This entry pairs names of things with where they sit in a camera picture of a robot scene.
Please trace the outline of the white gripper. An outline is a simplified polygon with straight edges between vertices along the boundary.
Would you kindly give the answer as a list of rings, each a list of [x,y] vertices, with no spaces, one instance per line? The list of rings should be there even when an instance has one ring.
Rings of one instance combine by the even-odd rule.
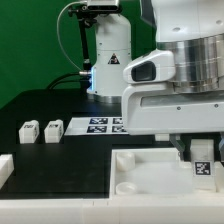
[[[181,160],[185,144],[179,134],[220,132],[224,161],[224,91],[170,94],[164,85],[131,85],[122,96],[122,119],[131,135],[171,134]]]

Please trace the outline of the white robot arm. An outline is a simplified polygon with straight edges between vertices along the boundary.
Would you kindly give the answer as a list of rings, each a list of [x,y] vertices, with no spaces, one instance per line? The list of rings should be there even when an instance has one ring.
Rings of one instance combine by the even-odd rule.
[[[224,0],[140,0],[156,48],[136,59],[126,21],[108,11],[114,4],[87,1],[100,12],[88,94],[119,100],[128,134],[168,135],[183,157],[211,160],[204,134],[224,133]]]

